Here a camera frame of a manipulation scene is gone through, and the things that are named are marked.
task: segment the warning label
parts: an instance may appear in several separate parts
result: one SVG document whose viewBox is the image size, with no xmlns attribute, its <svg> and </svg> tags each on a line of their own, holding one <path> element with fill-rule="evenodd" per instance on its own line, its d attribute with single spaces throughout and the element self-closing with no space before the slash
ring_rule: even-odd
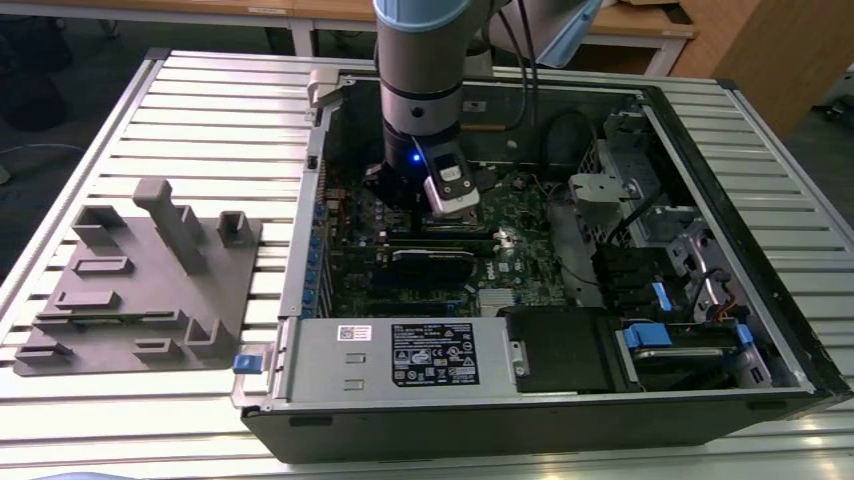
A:
<svg viewBox="0 0 854 480">
<path fill-rule="evenodd" d="M 394 324 L 391 366 L 399 387 L 478 385 L 471 323 Z"/>
</svg>

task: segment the aluminum profile table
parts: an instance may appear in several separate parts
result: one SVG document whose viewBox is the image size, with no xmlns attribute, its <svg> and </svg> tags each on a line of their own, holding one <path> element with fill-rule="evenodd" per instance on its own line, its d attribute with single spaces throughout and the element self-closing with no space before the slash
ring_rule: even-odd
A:
<svg viewBox="0 0 854 480">
<path fill-rule="evenodd" d="M 200 217 L 228 209 L 263 219 L 242 340 L 275 338 L 310 131 L 308 72 L 320 65 L 372 66 L 178 51 L 164 58 L 143 63 L 0 289 L 0 478 L 75 471 L 140 478 L 850 477 L 853 402 L 699 447 L 294 466 L 279 463 L 246 430 L 228 370 L 17 377 L 15 352 L 75 248 L 75 213 L 104 204 L 125 215 L 141 213 L 131 202 L 140 177 L 168 177 L 176 201 Z M 496 75 L 518 73 L 498 69 Z M 827 352 L 854 376 L 854 234 L 741 93 L 706 80 L 542 75 L 665 90 Z M 260 393 L 266 379 L 251 378 L 246 388 Z"/>
</svg>

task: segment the table leg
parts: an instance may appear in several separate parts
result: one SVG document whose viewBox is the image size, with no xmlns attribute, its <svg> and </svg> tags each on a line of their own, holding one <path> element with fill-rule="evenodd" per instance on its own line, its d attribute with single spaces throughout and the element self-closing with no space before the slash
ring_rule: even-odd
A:
<svg viewBox="0 0 854 480">
<path fill-rule="evenodd" d="M 111 40 L 119 38 L 119 20 L 99 20 L 97 24 L 101 27 L 104 36 Z"/>
<path fill-rule="evenodd" d="M 294 50 L 298 57 L 314 57 L 316 52 L 315 35 L 312 34 L 314 20 L 291 18 L 291 34 L 294 35 Z"/>
<path fill-rule="evenodd" d="M 292 34 L 287 28 L 264 27 L 270 52 L 276 55 L 295 55 Z"/>
<path fill-rule="evenodd" d="M 686 43 L 687 40 L 683 38 L 669 38 L 665 41 L 662 48 L 655 51 L 653 61 L 646 67 L 646 72 L 643 74 L 657 77 L 666 77 L 670 75 L 670 70 L 673 70 L 673 66 L 679 59 L 679 54 L 682 53 Z"/>
</svg>

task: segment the blue tab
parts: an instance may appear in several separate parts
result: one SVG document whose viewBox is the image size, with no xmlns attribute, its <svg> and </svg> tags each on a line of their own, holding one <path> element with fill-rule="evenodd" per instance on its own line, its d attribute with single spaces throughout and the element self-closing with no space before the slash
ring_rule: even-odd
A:
<svg viewBox="0 0 854 480">
<path fill-rule="evenodd" d="M 264 357 L 242 353 L 235 355 L 235 364 L 231 366 L 232 372 L 240 375 L 259 375 L 264 368 Z"/>
<path fill-rule="evenodd" d="M 623 338 L 630 349 L 673 345 L 667 328 L 661 323 L 635 323 L 623 330 Z"/>
<path fill-rule="evenodd" d="M 750 329 L 747 328 L 747 325 L 739 325 L 737 332 L 738 332 L 738 339 L 742 342 L 742 347 L 746 347 L 753 343 L 753 333 L 750 333 Z"/>
<path fill-rule="evenodd" d="M 655 282 L 653 284 L 653 290 L 655 290 L 655 295 L 658 295 L 658 304 L 662 306 L 662 310 L 666 312 L 671 312 L 673 303 L 670 303 L 670 298 L 667 298 L 667 291 L 665 290 L 665 284 L 662 282 Z"/>
</svg>

